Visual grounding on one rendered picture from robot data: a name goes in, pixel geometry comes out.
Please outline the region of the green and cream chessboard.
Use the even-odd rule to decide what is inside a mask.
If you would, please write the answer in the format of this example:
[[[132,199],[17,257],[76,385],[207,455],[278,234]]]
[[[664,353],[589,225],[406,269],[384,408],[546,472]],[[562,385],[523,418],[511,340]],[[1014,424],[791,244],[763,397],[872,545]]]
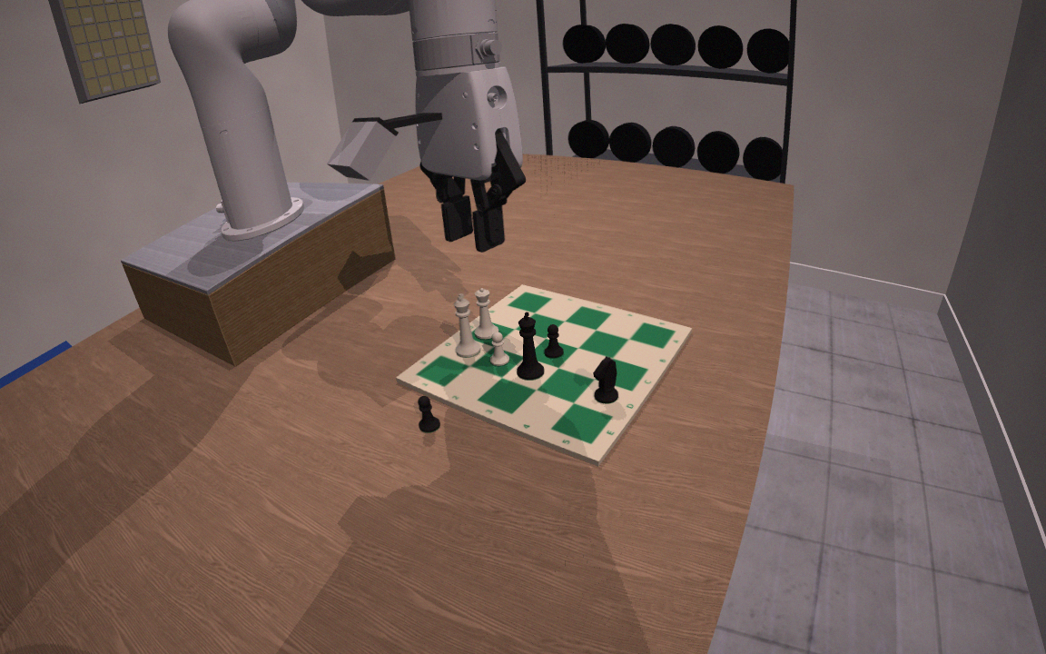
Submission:
[[[523,362],[519,320],[535,319],[535,351],[544,375],[518,377]],[[642,409],[657,383],[684,347],[692,328],[663,322],[602,303],[581,301],[538,287],[520,285],[488,309],[491,324],[503,336],[509,355],[494,367],[491,339],[476,338],[480,316],[470,322],[480,353],[456,354],[460,332],[427,353],[396,377],[396,382],[526,439],[599,465]],[[558,325],[559,359],[548,359],[548,326]],[[607,357],[616,362],[613,404],[599,404],[593,373]]]

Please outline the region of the black knight chess piece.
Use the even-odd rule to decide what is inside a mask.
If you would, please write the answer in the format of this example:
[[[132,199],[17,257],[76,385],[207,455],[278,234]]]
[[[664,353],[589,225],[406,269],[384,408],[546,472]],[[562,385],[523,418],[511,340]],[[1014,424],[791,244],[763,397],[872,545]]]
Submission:
[[[593,375],[598,380],[598,389],[594,393],[595,399],[599,404],[613,404],[618,399],[618,391],[615,389],[616,362],[606,356]]]

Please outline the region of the white chess piece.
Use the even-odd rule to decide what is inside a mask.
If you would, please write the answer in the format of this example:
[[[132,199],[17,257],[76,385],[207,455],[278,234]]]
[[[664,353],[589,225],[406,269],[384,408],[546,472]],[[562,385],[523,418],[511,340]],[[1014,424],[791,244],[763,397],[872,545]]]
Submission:
[[[460,294],[458,300],[454,302],[454,309],[456,309],[456,316],[459,316],[459,332],[460,341],[456,347],[456,354],[462,357],[462,359],[468,359],[469,357],[476,356],[480,353],[480,343],[477,343],[473,339],[472,332],[470,332],[469,324],[469,301],[464,298],[464,294]]]
[[[488,290],[480,290],[476,292],[477,306],[480,306],[480,326],[476,330],[476,338],[481,340],[491,339],[491,334],[493,332],[499,332],[498,326],[491,324],[491,319],[488,315]]]

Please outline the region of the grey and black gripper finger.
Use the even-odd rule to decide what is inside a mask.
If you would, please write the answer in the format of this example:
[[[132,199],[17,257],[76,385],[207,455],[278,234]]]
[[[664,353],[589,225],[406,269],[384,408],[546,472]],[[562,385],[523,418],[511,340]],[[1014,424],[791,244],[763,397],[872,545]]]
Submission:
[[[422,166],[422,172],[430,178],[436,197],[441,204],[444,218],[444,233],[448,242],[454,242],[473,233],[472,215],[470,215],[469,196],[465,193],[465,179],[454,175],[431,173]]]
[[[518,160],[511,154],[505,135],[498,129],[495,136],[497,136],[497,158],[495,158],[497,166],[491,167],[487,181],[470,181],[477,207],[477,211],[472,212],[476,249],[481,253],[505,242],[505,223],[501,205],[507,203],[511,191],[526,183],[526,175],[522,173]],[[488,182],[491,187],[486,191],[485,183]]]

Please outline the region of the white pawn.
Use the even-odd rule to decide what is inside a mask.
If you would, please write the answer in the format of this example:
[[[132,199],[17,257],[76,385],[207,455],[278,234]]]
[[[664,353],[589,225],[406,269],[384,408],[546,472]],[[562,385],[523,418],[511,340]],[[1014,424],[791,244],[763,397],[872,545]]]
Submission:
[[[501,332],[493,332],[491,334],[491,346],[495,347],[493,355],[490,357],[490,363],[494,367],[505,367],[509,363],[509,355],[503,351],[503,344],[505,344],[505,341],[503,341]]]

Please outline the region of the black chess king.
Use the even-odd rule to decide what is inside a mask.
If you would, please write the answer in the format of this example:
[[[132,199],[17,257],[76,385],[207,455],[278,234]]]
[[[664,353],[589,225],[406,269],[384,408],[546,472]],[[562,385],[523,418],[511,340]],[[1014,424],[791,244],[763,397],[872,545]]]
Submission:
[[[535,319],[528,316],[528,312],[518,322],[519,335],[520,338],[523,338],[523,362],[518,367],[518,377],[526,381],[535,381],[544,375],[544,367],[537,361],[535,351]]]

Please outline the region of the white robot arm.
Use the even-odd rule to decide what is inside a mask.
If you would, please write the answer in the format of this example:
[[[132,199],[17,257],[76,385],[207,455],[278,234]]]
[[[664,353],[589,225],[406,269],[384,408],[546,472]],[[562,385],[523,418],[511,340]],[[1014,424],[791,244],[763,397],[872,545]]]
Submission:
[[[329,16],[410,12],[416,71],[497,63],[502,51],[495,0],[302,2]],[[172,53],[190,87],[219,184],[217,213],[228,216],[225,240],[262,236],[304,210],[302,199],[288,191],[264,87],[245,65],[282,53],[295,35],[295,0],[190,0],[172,13]],[[354,117],[327,165],[370,181],[396,138],[394,128],[437,120],[441,113]]]

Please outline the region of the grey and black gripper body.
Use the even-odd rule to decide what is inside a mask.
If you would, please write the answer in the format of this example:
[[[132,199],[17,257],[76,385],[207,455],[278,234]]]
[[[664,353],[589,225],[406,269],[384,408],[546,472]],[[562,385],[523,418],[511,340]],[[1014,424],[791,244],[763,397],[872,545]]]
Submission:
[[[497,129],[522,166],[518,105],[506,67],[476,64],[416,71],[416,114],[441,113],[441,120],[417,125],[425,170],[486,181],[497,166]]]

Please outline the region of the black pawn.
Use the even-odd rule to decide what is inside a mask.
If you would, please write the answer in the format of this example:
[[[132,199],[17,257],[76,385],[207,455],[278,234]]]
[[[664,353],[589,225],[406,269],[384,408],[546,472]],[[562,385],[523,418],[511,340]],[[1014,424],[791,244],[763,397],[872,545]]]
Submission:
[[[423,433],[433,433],[438,430],[440,426],[439,418],[433,418],[430,412],[432,409],[430,399],[427,396],[419,397],[418,405],[422,412],[422,420],[419,422],[420,431]]]
[[[547,356],[548,359],[559,359],[559,357],[563,356],[564,353],[563,348],[558,346],[558,336],[559,336],[558,325],[550,324],[548,326],[549,343],[548,347],[544,349],[545,356]]]

